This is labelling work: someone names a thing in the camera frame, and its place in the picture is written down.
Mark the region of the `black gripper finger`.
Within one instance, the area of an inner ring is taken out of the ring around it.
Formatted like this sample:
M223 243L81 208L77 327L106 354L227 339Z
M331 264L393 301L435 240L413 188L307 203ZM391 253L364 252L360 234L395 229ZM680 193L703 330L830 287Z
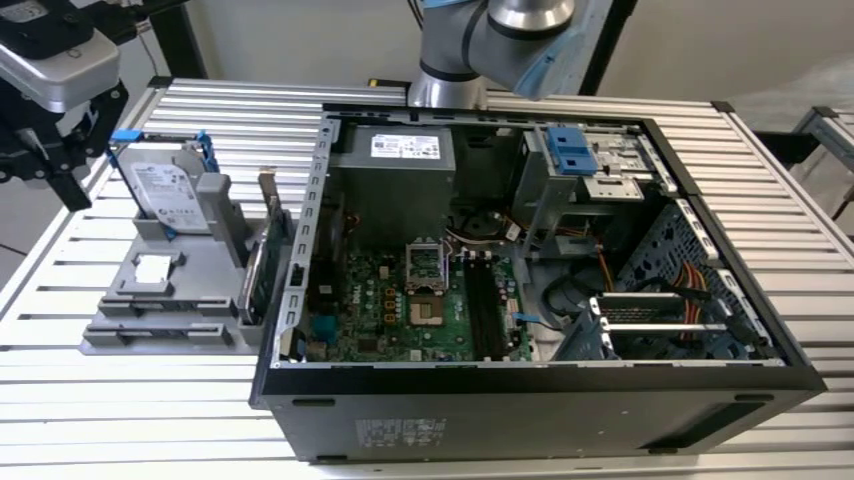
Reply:
M68 210L78 209L78 181L61 138L53 127L46 140L32 128L14 130L1 123L1 183L13 178L41 181L53 190Z
M108 149L126 102L128 91L124 83L118 82L90 99L82 119L61 139L65 155L61 165L68 167L62 173L56 174L56 193L66 208L90 207L88 194L73 176L73 171L86 165L89 158L97 158Z

